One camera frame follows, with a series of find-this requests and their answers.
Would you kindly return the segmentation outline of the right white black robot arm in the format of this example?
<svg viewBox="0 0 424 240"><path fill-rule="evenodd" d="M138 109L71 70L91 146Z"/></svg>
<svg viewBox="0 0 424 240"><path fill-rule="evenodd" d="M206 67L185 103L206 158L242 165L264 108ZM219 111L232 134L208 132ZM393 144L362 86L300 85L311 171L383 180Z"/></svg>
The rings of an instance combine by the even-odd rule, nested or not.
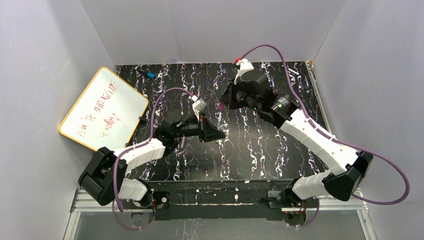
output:
<svg viewBox="0 0 424 240"><path fill-rule="evenodd" d="M288 94L276 94L265 74L245 73L229 81L219 100L232 110L254 110L262 120L297 139L325 163L327 171L295 178L285 188L283 197L293 204L317 196L348 201L374 158L321 135L322 127L311 126L300 104Z"/></svg>

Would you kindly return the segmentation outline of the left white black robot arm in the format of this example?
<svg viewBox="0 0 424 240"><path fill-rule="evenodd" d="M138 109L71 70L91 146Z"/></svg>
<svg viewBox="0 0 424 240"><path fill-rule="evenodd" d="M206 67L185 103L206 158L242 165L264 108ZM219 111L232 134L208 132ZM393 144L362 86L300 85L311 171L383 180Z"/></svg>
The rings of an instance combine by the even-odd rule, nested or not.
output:
<svg viewBox="0 0 424 240"><path fill-rule="evenodd" d="M201 143L226 137L205 113L187 119L179 112L168 113L155 129L151 141L115 151L99 148L80 175L78 184L101 206L111 203L118 193L122 200L132 200L142 208L149 208L154 202L154 189L143 180L127 178L127 174L138 166L170 155L184 137L192 136L197 136Z"/></svg>

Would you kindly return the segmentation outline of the green white marker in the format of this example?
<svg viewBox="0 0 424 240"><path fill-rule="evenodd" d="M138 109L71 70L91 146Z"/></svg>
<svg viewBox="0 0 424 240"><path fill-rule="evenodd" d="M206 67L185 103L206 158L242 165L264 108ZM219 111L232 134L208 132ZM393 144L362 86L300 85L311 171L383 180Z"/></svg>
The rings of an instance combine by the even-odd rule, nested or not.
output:
<svg viewBox="0 0 424 240"><path fill-rule="evenodd" d="M218 118L217 118L217 125L216 127L219 129L221 127L221 121L222 121L222 111L220 111L218 113Z"/></svg>

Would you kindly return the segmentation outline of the pink marker pen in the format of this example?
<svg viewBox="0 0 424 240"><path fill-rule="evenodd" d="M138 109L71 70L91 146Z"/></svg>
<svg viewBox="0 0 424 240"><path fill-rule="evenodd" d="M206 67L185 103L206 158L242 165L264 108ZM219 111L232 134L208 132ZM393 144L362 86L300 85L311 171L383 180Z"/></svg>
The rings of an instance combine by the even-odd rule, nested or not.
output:
<svg viewBox="0 0 424 240"><path fill-rule="evenodd" d="M185 145L185 141L186 141L186 138L185 138L185 137L183 137L183 138L181 139L181 144L180 144L180 148L181 148L181 149L184 147L184 145Z"/></svg>

